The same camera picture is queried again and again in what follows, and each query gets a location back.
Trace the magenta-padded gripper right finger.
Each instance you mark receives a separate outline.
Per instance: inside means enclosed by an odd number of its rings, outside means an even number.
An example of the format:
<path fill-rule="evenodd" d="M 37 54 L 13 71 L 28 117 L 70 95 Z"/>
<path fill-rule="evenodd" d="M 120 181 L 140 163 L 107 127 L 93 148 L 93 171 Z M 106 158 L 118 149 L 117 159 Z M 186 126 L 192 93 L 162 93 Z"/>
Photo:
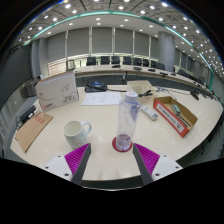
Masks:
<path fill-rule="evenodd" d="M 144 185 L 164 178 L 182 167 L 168 155 L 159 155 L 137 143 L 133 144 L 135 156 Z"/>

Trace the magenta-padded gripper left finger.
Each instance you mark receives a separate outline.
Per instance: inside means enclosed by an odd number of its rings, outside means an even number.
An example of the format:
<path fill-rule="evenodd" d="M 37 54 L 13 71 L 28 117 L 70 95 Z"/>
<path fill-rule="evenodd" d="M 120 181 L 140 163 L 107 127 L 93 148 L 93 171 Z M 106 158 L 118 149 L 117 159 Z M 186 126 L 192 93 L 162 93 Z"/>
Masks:
<path fill-rule="evenodd" d="M 66 155 L 57 155 L 43 169 L 80 185 L 90 154 L 91 144 L 87 143 Z"/>

